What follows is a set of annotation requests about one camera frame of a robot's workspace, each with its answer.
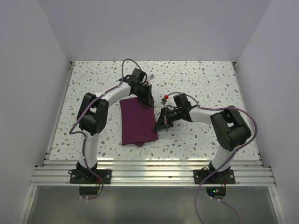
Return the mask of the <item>purple cloth mat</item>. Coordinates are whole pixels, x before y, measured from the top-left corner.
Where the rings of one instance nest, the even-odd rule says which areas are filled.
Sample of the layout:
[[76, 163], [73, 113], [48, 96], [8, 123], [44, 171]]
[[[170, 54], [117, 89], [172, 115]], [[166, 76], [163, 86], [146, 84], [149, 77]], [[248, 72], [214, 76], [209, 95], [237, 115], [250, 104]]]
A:
[[154, 108], [142, 104], [137, 98], [128, 98], [120, 101], [123, 146], [134, 144], [138, 147], [158, 139], [154, 131], [156, 118]]

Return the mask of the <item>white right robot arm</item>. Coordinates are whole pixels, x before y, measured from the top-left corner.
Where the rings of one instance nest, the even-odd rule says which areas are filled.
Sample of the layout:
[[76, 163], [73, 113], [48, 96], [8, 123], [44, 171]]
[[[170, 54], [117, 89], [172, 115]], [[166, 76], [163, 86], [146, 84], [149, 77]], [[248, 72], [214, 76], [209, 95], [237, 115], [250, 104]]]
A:
[[175, 105], [168, 103], [169, 96], [162, 98], [164, 105], [154, 126], [154, 131], [173, 127], [175, 121], [208, 124], [214, 129], [219, 148], [208, 168], [208, 178], [213, 183], [224, 179], [225, 173], [230, 169], [230, 163], [238, 147], [246, 144], [251, 137], [251, 130], [243, 119], [243, 110], [234, 106], [220, 109], [205, 108], [197, 102], [192, 105], [189, 97], [184, 93], [176, 94], [173, 99]]

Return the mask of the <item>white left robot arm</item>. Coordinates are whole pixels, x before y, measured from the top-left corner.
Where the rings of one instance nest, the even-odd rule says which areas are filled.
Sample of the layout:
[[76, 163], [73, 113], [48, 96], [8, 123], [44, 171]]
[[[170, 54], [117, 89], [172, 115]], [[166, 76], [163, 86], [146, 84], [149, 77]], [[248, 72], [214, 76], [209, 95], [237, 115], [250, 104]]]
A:
[[96, 151], [100, 133], [107, 124], [108, 110], [115, 103], [121, 107], [121, 143], [135, 144], [156, 141], [157, 133], [153, 128], [156, 123], [154, 99], [150, 78], [141, 69], [135, 68], [130, 75], [103, 93], [86, 93], [83, 97], [76, 124], [84, 136], [82, 158], [77, 162], [77, 169], [82, 170], [80, 177], [86, 183], [97, 178]]

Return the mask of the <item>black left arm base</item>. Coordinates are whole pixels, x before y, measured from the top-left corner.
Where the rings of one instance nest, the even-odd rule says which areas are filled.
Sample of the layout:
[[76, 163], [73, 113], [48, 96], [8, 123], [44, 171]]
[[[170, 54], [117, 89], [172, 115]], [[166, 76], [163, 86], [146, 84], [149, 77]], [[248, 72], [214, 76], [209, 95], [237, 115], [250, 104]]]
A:
[[96, 184], [100, 183], [100, 179], [104, 184], [110, 184], [112, 177], [112, 170], [110, 169], [97, 169], [97, 165], [91, 168], [90, 172], [87, 168], [81, 166], [80, 163], [76, 164], [76, 168], [69, 170], [71, 184]]

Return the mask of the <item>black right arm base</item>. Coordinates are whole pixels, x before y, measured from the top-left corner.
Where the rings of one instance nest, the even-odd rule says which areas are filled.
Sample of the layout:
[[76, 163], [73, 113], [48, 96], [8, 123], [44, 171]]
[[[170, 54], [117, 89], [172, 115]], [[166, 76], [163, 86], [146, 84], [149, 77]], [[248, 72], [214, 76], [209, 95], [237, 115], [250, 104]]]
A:
[[[193, 170], [193, 178], [195, 184], [200, 184], [206, 177], [208, 177], [213, 172], [212, 169], [202, 168]], [[207, 178], [204, 184], [235, 184], [235, 175], [231, 168], [226, 169], [225, 171], [216, 172]]]

